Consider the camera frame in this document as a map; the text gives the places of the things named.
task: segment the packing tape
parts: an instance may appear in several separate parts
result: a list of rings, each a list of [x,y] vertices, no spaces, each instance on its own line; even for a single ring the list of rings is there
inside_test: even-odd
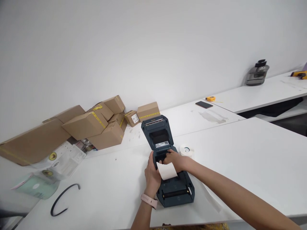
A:
[[[123,117],[123,118],[122,118],[122,122],[121,122],[121,124],[119,125],[120,127],[122,126],[122,123],[124,122],[124,119],[125,119],[125,118]]]
[[[99,107],[95,107],[94,109],[93,109],[93,111],[96,111],[97,109],[102,109],[102,105],[101,104],[98,104],[99,105]]]
[[[31,162],[29,162],[29,161],[27,161],[27,160],[25,160],[25,159],[22,159],[22,158],[20,158],[19,156],[16,156],[15,154],[13,154],[13,153],[11,153],[10,151],[8,151],[8,150],[6,150],[6,149],[4,149],[4,148],[2,148],[2,147],[0,147],[0,150],[1,151],[3,151],[3,152],[5,152],[7,155],[10,155],[10,156],[12,156],[12,157],[14,157],[14,158],[16,158],[16,159],[18,159],[18,160],[20,160],[20,161],[23,161],[23,162],[25,162],[25,163],[27,163],[27,164],[32,164]]]
[[[185,156],[185,157],[192,158],[192,156],[194,154],[194,148],[189,147],[186,144],[180,145],[179,151],[180,151],[180,155]]]
[[[132,113],[134,110],[132,110],[130,113]],[[125,116],[129,115],[130,113],[127,113]]]
[[[94,117],[99,121],[99,123],[102,125],[103,128],[106,128],[105,125],[101,122],[101,120],[97,117],[97,115],[94,112],[91,112],[91,114],[94,115]]]
[[[160,112],[158,113],[152,113],[152,114],[149,114],[149,115],[146,115],[146,116],[142,116],[140,117],[139,119],[142,119],[142,118],[145,118],[145,117],[150,117],[150,116],[153,116],[153,115],[156,115],[156,114],[159,114]]]

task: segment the barcode label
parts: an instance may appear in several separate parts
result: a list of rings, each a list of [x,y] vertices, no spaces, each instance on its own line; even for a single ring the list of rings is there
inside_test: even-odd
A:
[[[156,144],[156,148],[161,147],[161,146],[164,146],[164,145],[168,145],[168,144],[169,144],[168,141],[167,141],[167,142],[161,142],[161,143],[159,143],[159,144]]]
[[[58,161],[57,163],[55,163],[55,164],[53,165],[53,167],[55,168],[58,164],[59,164],[59,161]]]

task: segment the white desk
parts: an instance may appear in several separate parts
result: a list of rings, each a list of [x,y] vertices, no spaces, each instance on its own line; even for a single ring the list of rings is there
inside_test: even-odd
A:
[[[161,111],[161,114],[166,116],[169,120],[173,137],[245,119],[216,105],[213,105],[211,108],[204,109],[198,105],[195,105],[195,103],[198,101],[202,100],[200,99]],[[86,158],[120,151],[147,143],[148,142],[141,129],[141,123],[134,127],[128,125],[120,145],[112,146],[99,151],[91,151],[87,154]]]
[[[223,93],[214,95],[214,103],[234,113],[241,113],[263,106],[275,104],[282,101],[307,95],[307,80],[300,80],[297,77],[290,77],[291,72],[284,73],[265,80],[260,86],[242,86]],[[304,112],[300,111],[286,114],[285,117],[307,113],[307,106],[304,104]]]
[[[305,183],[306,137],[251,118],[181,135],[175,146],[187,143],[195,148],[195,160],[247,188],[287,216],[307,214]],[[145,188],[144,169],[150,147],[136,146],[85,159],[70,179],[61,182],[56,193],[41,200],[17,229],[127,229],[131,227]],[[195,181],[192,204],[153,210],[151,226],[201,224],[239,220],[217,200],[218,213]],[[55,213],[53,202],[69,185],[79,183],[61,197]]]

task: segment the paper roll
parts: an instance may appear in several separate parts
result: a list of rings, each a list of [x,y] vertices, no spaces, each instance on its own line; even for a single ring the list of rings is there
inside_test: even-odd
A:
[[[179,148],[180,155],[185,156],[185,157],[190,157],[192,158],[194,154],[194,149],[186,144],[183,144]]]
[[[169,163],[167,165],[160,164],[157,162],[157,167],[159,169],[159,173],[162,177],[162,180],[167,180],[177,176],[175,167],[173,163]]]

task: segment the hand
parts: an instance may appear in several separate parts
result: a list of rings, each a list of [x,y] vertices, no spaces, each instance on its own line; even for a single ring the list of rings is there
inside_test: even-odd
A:
[[[147,168],[145,169],[145,177],[147,185],[144,194],[154,199],[161,184],[161,176],[159,170],[156,170],[154,166],[153,154],[154,152],[151,151],[147,163]]]
[[[166,158],[163,161],[163,164],[167,165],[173,163],[176,172],[186,171],[186,165],[189,157],[184,157],[175,152],[172,149],[168,150],[169,153],[166,154]]]

